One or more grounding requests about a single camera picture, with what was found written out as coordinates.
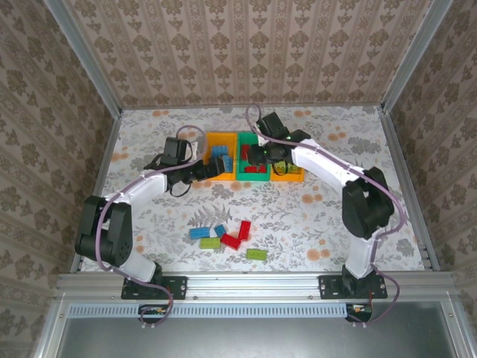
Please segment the grey metal sheet panel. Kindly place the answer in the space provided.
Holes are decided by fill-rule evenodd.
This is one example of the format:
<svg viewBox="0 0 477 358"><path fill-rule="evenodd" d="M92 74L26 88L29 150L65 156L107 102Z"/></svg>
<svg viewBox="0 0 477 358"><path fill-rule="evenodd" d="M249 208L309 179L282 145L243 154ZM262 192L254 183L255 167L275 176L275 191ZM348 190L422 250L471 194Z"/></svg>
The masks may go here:
<svg viewBox="0 0 477 358"><path fill-rule="evenodd" d="M68 321L58 358L457 358L441 308L397 304L362 327L343 318Z"/></svg>

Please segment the aluminium frame post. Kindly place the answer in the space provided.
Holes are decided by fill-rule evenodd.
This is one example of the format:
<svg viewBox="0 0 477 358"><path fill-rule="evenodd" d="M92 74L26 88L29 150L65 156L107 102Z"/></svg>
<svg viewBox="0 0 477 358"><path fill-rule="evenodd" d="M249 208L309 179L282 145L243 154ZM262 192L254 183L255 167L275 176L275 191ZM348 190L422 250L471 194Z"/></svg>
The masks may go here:
<svg viewBox="0 0 477 358"><path fill-rule="evenodd" d="M113 88L109 85L105 72L96 60L93 50L86 42L86 35L76 24L64 0L44 0L47 8L60 26L69 45L86 70L89 79L98 91L104 105L114 120L121 118L121 105Z"/></svg>
<svg viewBox="0 0 477 358"><path fill-rule="evenodd" d="M381 100L381 107L384 113L389 113L396 104L399 96L405 89L405 85L410 81L413 71L423 59L429 43L451 8L452 3L453 0L433 0L430 4L417 33L411 41L411 44L391 81L391 84Z"/></svg>

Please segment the floral table cover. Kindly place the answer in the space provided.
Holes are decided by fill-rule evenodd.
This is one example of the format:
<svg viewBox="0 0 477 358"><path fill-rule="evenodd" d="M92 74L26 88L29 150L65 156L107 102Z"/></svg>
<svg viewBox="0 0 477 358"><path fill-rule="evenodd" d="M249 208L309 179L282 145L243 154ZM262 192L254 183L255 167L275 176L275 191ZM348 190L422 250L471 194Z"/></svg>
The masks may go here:
<svg viewBox="0 0 477 358"><path fill-rule="evenodd" d="M305 131L341 159L381 169L390 191L402 199L377 107L278 107L276 112L290 131ZM201 131L246 131L256 115L242 107L125 111L103 193L137 178L168 137L196 140ZM251 223L250 235L237 251L223 244L203 250L201 239L189 238L197 227L209 227L209 237L217 237L214 227L220 224L238 238L242 221ZM350 252L341 196L311 174L301 183L178 184L144 206L133 223L134 249L165 271L338 271ZM266 261L248 260L248 248L266 250Z"/></svg>

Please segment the aluminium lower frame bar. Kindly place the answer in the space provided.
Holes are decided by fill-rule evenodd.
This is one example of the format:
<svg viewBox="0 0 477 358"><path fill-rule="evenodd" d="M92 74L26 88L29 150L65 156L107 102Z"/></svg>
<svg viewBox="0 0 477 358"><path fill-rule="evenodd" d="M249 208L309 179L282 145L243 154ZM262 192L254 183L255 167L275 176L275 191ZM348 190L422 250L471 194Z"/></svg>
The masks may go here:
<svg viewBox="0 0 477 358"><path fill-rule="evenodd" d="M468 339L467 318L461 304L451 299L441 302L447 330L457 358L473 358Z"/></svg>
<svg viewBox="0 0 477 358"><path fill-rule="evenodd" d="M45 318L34 358L57 358L68 321L69 303L63 298L53 301Z"/></svg>

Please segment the orange plastic bin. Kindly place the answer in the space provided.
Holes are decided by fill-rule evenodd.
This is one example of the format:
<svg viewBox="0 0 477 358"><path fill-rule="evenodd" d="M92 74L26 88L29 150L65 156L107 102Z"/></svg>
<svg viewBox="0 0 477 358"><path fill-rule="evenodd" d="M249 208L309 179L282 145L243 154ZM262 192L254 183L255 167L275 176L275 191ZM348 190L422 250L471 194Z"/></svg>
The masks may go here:
<svg viewBox="0 0 477 358"><path fill-rule="evenodd" d="M303 182L304 177L305 177L305 172L304 169L302 169L302 173L300 175L292 175L287 173L286 175L283 176L278 176L275 175L274 173L274 167L286 167L288 169L288 166L290 164L285 163L285 162L278 162L275 164L270 164L271 167L271 181L288 181L288 182Z"/></svg>
<svg viewBox="0 0 477 358"><path fill-rule="evenodd" d="M233 161L231 172L224 172L221 175L212 178L211 180L234 181L236 179L238 165L237 140L238 134L236 132L216 131L206 133L207 150L203 158L204 162L209 162L209 159L212 157L212 148L214 146L226 146L227 155L231 157Z"/></svg>

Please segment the green plastic bin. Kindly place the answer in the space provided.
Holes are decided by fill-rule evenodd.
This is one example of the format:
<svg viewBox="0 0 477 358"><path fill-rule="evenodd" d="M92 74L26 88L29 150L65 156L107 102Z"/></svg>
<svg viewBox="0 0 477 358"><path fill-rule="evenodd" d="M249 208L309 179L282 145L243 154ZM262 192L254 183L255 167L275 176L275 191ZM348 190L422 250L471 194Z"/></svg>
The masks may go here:
<svg viewBox="0 0 477 358"><path fill-rule="evenodd" d="M236 180L238 181L269 181L271 176L271 167L267 166L266 173L245 173L244 168L250 166L248 160L241 160L241 146L257 144L258 138L253 132L238 132L237 149L238 149L238 162Z"/></svg>

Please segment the aluminium table side rail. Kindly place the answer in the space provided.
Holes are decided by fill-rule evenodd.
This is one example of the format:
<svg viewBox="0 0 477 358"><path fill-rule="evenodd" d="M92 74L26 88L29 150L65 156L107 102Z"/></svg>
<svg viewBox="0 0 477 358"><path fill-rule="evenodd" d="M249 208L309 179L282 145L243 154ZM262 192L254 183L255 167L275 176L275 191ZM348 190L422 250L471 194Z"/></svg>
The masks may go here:
<svg viewBox="0 0 477 358"><path fill-rule="evenodd" d="M102 190L104 188L104 183L107 177L107 172L110 166L110 162L113 156L114 147L116 140L118 139L119 130L121 127L121 113L119 116L115 117L113 120L113 125L111 127L110 135L107 140L107 145L104 151L104 156L101 161L100 169L98 171L98 176L95 182L95 186L93 189L93 195L101 195Z"/></svg>
<svg viewBox="0 0 477 358"><path fill-rule="evenodd" d="M426 270L440 271L437 255L427 229L419 201L408 172L405 158L394 129L389 112L385 112L381 107L377 107L379 118L388 144L388 148L393 159L394 168L399 180L401 193L405 201L405 208L408 214L408 221L411 224L423 259Z"/></svg>

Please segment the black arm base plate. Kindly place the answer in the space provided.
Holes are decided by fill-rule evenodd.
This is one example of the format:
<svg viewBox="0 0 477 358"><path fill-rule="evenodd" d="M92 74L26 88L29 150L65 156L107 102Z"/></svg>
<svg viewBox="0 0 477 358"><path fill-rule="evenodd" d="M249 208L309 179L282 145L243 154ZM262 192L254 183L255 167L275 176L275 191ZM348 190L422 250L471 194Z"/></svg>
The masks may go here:
<svg viewBox="0 0 477 358"><path fill-rule="evenodd" d="M381 275L368 275L362 279L353 276L322 275L318 278L320 298L332 299L385 299L388 297L384 278Z"/></svg>
<svg viewBox="0 0 477 358"><path fill-rule="evenodd" d="M164 276L159 286L167 289L174 300L184 300L186 298L186 276ZM139 301L167 300L168 295L161 290L148 288L131 280L124 279L121 289L121 299Z"/></svg>

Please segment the aluminium front beam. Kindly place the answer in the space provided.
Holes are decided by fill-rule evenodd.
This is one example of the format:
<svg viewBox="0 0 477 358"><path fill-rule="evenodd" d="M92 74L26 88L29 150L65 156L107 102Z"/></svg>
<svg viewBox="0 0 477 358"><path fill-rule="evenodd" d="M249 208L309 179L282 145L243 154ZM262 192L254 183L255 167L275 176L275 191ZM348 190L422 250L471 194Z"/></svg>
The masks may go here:
<svg viewBox="0 0 477 358"><path fill-rule="evenodd" d="M318 301L324 276L330 272L186 272L187 301ZM444 301L458 296L449 272L395 271L401 301ZM112 273L62 274L54 298L71 301L120 300L122 277Z"/></svg>

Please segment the small connector board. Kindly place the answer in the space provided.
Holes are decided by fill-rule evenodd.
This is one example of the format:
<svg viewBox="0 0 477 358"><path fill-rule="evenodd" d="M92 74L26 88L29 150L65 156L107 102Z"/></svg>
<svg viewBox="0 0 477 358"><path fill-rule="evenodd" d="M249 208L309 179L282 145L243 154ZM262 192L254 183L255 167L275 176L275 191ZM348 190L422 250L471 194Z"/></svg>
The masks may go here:
<svg viewBox="0 0 477 358"><path fill-rule="evenodd" d="M168 314L167 304L145 304L139 305L138 320L145 326L155 326Z"/></svg>
<svg viewBox="0 0 477 358"><path fill-rule="evenodd" d="M371 320L373 307L371 304L347 304L346 313L348 322L366 324Z"/></svg>

